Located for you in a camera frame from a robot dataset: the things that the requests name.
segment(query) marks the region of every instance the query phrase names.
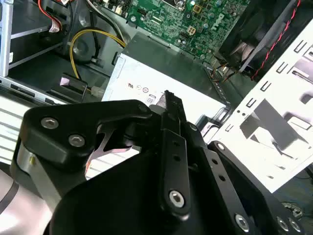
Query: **metal frame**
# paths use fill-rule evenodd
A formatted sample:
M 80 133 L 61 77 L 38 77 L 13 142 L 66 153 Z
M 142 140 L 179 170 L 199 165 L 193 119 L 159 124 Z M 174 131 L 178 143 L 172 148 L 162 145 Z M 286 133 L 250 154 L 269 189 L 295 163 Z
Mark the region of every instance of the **metal frame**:
M 46 104 L 67 104 L 67 102 L 63 100 L 59 100 L 44 91 L 31 87 L 27 84 L 24 84 L 20 81 L 15 81 L 10 77 L 0 76 L 0 84 L 9 89 L 13 89 L 14 91 L 21 93 L 27 97 L 33 98 L 36 101 L 46 103 Z
M 11 31 L 13 20 L 14 0 L 1 0 L 1 52 L 0 52 L 0 75 L 7 76 L 9 73 L 9 57 L 11 46 Z
M 249 170 L 271 191 L 276 191 L 298 172 L 313 161 L 313 148 L 299 148 L 293 160 L 273 146 L 273 137 L 267 130 L 261 133 L 265 142 L 247 139 L 240 126 L 253 115 L 265 99 L 288 124 L 313 146 L 313 135 L 288 121 L 288 115 L 299 118 L 307 125 L 313 123 L 312 107 L 303 100 L 306 95 L 313 97 L 312 74 L 305 74 L 299 64 L 313 64 L 313 20 L 303 29 L 284 54 L 276 61 L 267 74 L 244 97 L 230 118 L 224 123 L 213 140 L 221 140 L 246 165 Z
M 44 49 L 44 50 L 42 50 L 42 51 L 39 51 L 39 52 L 37 52 L 37 53 L 35 53 L 35 54 L 31 55 L 31 56 L 28 56 L 28 57 L 26 57 L 26 58 L 24 58 L 24 59 L 22 59 L 22 60 L 19 60 L 19 61 L 13 63 L 13 64 L 10 64 L 10 65 L 9 65 L 9 69 L 14 68 L 15 66 L 18 66 L 18 65 L 20 65 L 20 64 L 22 64 L 22 63 L 25 63 L 26 61 L 29 61 L 29 60 L 31 60 L 31 59 L 33 59 L 33 58 L 36 58 L 37 56 L 40 56 L 40 55 L 42 55 L 42 54 L 44 54 L 44 53 L 46 53 L 46 52 L 48 52 L 48 51 L 51 51 L 51 50 L 53 50 L 53 49 L 55 49 L 55 48 L 61 46 L 62 44 L 63 44 L 63 43 L 58 43 L 58 44 L 56 44 L 56 45 L 54 45 L 54 46 L 51 46 L 51 47 L 49 47 L 49 48 L 47 48 L 47 49 Z

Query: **bolt head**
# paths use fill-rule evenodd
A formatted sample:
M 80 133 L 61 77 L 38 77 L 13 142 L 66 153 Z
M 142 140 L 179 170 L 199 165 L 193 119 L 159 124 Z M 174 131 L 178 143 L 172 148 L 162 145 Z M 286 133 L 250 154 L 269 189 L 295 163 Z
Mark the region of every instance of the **bolt head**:
M 289 231 L 288 225 L 284 222 L 284 220 L 280 217 L 277 217 L 277 223 L 278 225 L 286 232 Z
M 224 147 L 221 143 L 218 143 L 218 144 L 217 144 L 217 147 L 218 147 L 220 150 L 222 150 L 222 151 L 225 150 L 225 147 Z
M 239 226 L 239 228 L 241 228 L 242 231 L 244 231 L 245 233 L 249 232 L 250 230 L 249 224 L 242 215 L 236 214 L 235 220 L 236 220 L 237 225 Z
M 192 130 L 197 131 L 197 127 L 194 124 L 190 123 L 189 126 Z
M 59 126 L 59 123 L 58 123 L 58 121 L 56 119 L 54 119 L 52 117 L 51 118 L 50 117 L 46 117 L 46 118 L 43 118 L 41 120 L 41 126 L 43 126 L 46 129 L 52 130 L 52 129 L 57 128 Z
M 71 135 L 68 138 L 68 142 L 74 147 L 82 147 L 85 145 L 85 139 L 80 135 Z
M 293 219 L 289 218 L 289 222 L 298 233 L 301 232 L 299 225 Z
M 182 208 L 185 204 L 184 197 L 178 191 L 170 191 L 169 198 L 175 207 Z

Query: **screw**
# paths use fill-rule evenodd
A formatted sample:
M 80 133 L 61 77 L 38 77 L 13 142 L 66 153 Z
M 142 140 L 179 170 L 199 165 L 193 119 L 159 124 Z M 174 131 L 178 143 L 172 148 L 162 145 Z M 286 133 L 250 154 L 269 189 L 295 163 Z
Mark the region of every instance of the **screw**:
M 80 135 L 71 135 L 68 138 L 68 142 L 74 147 L 82 147 L 85 145 L 85 139 Z
M 284 231 L 286 231 L 286 232 L 289 231 L 287 224 L 284 222 L 284 220 L 282 220 L 282 218 L 277 217 L 277 222 L 278 222 L 278 225 L 279 225 Z
M 242 231 L 244 231 L 246 233 L 249 232 L 249 224 L 242 215 L 236 214 L 235 220 L 236 220 L 236 223 L 238 224 L 239 228 L 242 229 Z
M 30 157 L 30 159 L 29 159 L 29 164 L 30 164 L 30 165 L 35 165 L 35 164 L 36 164 L 36 159 L 35 159 L 35 156 L 34 156 L 34 155 L 32 155 L 32 156 Z
M 54 118 L 50 118 L 50 117 L 46 117 L 46 118 L 43 118 L 41 120 L 41 126 L 43 126 L 44 128 L 46 129 L 55 129 L 59 126 L 59 123 L 56 119 Z
M 178 191 L 170 191 L 170 201 L 174 204 L 175 207 L 182 208 L 184 206 L 185 200 L 184 197 Z
M 220 150 L 225 150 L 225 147 L 221 144 L 221 143 L 218 143 L 217 144 L 217 147 L 220 149 Z
M 147 108 L 145 105 L 143 105 L 143 104 L 139 104 L 139 105 L 138 105 L 138 108 L 139 108 L 141 111 L 143 111 L 143 112 L 147 112 L 147 111 L 148 111 L 148 108 Z
M 297 232 L 301 232 L 301 229 L 300 229 L 299 225 L 298 225 L 296 222 L 294 222 L 293 219 L 289 218 L 289 222 L 290 222 L 291 226 L 292 226 Z
M 192 130 L 194 130 L 194 131 L 197 131 L 197 130 L 198 130 L 197 127 L 196 127 L 194 124 L 192 124 L 192 123 L 190 123 L 189 126 L 190 126 L 190 128 L 191 128 Z

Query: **metal plate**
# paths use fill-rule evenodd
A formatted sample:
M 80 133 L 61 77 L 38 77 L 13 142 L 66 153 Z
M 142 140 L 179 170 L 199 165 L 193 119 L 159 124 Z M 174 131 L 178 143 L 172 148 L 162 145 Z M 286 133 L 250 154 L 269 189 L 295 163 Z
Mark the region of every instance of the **metal plate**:
M 313 161 L 313 149 L 299 149 L 292 159 L 280 154 L 271 144 L 267 130 L 256 135 L 262 141 L 246 139 L 240 126 L 259 104 L 266 99 L 285 121 L 299 118 L 298 124 L 289 125 L 313 146 L 313 20 L 299 34 L 274 66 L 244 97 L 228 121 L 217 132 L 215 139 L 224 142 L 238 159 L 271 191 L 277 190 L 290 178 Z

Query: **white metal panel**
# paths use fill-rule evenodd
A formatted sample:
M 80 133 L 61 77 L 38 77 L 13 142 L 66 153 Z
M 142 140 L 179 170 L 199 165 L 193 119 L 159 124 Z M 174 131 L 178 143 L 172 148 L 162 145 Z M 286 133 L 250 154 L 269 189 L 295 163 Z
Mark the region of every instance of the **white metal panel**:
M 182 99 L 189 122 L 196 124 L 202 115 L 217 120 L 217 116 L 223 117 L 224 104 L 125 54 L 121 54 L 116 62 L 102 101 L 137 99 L 149 106 L 157 104 L 165 90 Z
M 0 96 L 0 162 L 11 164 L 22 118 L 28 109 Z
M 299 63 L 313 64 L 312 32 L 313 20 L 243 99 L 214 137 L 223 142 L 271 192 L 313 162 L 313 148 L 310 148 L 313 146 L 313 129 L 310 127 L 313 125 L 312 99 L 303 102 L 306 95 L 313 97 L 313 84 L 308 80 L 313 75 L 299 69 Z M 293 71 L 301 73 L 303 77 L 294 75 Z M 262 128 L 254 133 L 260 143 L 244 137 L 240 125 L 264 99 L 309 143 L 309 149 L 299 148 L 296 156 L 290 158 L 277 151 L 271 135 Z M 288 116 L 300 120 L 294 124 Z

